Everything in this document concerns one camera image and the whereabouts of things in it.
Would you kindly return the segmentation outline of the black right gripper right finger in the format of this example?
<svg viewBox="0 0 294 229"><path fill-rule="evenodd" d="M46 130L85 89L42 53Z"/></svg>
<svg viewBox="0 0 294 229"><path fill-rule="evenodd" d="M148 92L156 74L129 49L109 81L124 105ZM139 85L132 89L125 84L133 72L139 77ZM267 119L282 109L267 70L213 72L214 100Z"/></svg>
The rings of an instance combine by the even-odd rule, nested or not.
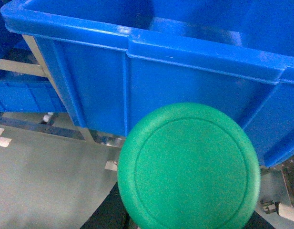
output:
<svg viewBox="0 0 294 229"><path fill-rule="evenodd" d="M251 218L244 226L244 229L274 229L274 227L254 211Z"/></svg>

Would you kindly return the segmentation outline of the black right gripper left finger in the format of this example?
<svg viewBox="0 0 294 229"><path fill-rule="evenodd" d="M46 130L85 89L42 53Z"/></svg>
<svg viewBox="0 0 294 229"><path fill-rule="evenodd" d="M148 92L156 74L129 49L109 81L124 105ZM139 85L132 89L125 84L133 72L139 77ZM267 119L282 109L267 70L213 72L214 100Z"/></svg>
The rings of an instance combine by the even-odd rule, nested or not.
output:
<svg viewBox="0 0 294 229"><path fill-rule="evenodd" d="M118 183L108 196L81 226L81 229L128 229L130 217L122 202Z"/></svg>

